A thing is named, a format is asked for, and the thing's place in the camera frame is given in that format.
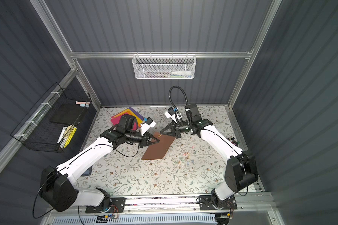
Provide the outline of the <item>brown paper sheet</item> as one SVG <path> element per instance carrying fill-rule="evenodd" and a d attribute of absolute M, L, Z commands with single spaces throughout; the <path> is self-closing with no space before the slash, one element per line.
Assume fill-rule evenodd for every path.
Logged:
<path fill-rule="evenodd" d="M 142 160 L 157 160 L 164 158 L 171 144 L 175 140 L 175 137 L 167 135 L 161 135 L 159 137 L 159 135 L 159 132 L 154 133 L 154 137 L 159 139 L 159 143 L 149 145 L 141 158 Z"/>

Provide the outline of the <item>yellow paper sheet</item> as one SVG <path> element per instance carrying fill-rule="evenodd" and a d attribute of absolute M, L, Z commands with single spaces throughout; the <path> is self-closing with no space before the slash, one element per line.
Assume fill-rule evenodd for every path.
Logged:
<path fill-rule="evenodd" d="M 138 116 L 136 116 L 136 115 L 134 115 L 134 117 L 136 118 L 136 120 L 137 120 L 137 123 L 138 123 L 138 128 L 140 128 L 141 127 L 141 124 L 143 123 L 143 118 L 142 117 L 138 117 Z"/>

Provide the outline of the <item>purple paper sheet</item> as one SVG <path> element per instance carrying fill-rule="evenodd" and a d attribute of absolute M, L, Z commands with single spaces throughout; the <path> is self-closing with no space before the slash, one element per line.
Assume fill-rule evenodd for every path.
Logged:
<path fill-rule="evenodd" d="M 136 117 L 138 117 L 140 120 L 143 120 L 144 119 L 144 117 L 140 114 L 140 113 L 138 113 L 136 110 L 134 110 L 132 107 L 129 107 L 128 108 Z"/>

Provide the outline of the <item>magenta paper sheet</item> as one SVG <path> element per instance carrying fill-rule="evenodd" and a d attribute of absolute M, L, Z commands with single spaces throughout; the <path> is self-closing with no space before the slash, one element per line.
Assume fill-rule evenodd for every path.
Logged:
<path fill-rule="evenodd" d="M 113 125 L 118 124 L 118 123 L 119 123 L 119 120 L 120 120 L 120 118 L 121 118 L 121 116 L 111 119 L 112 124 L 113 124 Z M 133 129 L 135 129 L 135 130 L 138 129 L 138 123 L 137 123 L 137 120 L 136 120 L 136 122 L 134 123 Z"/>

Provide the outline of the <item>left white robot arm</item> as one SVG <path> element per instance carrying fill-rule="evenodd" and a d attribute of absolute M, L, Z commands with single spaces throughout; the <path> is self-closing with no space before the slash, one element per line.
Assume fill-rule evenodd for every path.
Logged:
<path fill-rule="evenodd" d="M 134 130 L 135 116 L 125 114 L 119 123 L 104 131 L 85 150 L 68 161 L 56 166 L 48 166 L 42 171 L 38 195 L 57 212 L 63 212 L 72 206 L 97 207 L 101 213 L 111 210 L 111 197 L 102 188 L 87 189 L 75 187 L 78 178 L 99 159 L 116 150 L 124 143 L 137 143 L 139 148 L 159 143 L 148 130 L 156 125 L 145 118 L 140 130 Z"/>

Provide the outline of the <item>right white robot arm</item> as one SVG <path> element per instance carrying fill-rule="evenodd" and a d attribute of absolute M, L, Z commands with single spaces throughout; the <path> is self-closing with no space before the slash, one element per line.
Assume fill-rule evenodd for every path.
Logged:
<path fill-rule="evenodd" d="M 163 128 L 160 134 L 175 138 L 181 138 L 182 133 L 197 135 L 223 158 L 226 163 L 223 172 L 224 181 L 211 192 L 213 205 L 219 207 L 222 202 L 258 181 L 255 156 L 251 151 L 242 150 L 220 134 L 210 120 L 202 118 L 197 105 L 190 104 L 184 109 L 187 120 L 183 120 L 176 107 L 170 107 L 164 112 L 164 115 L 172 122 Z"/>

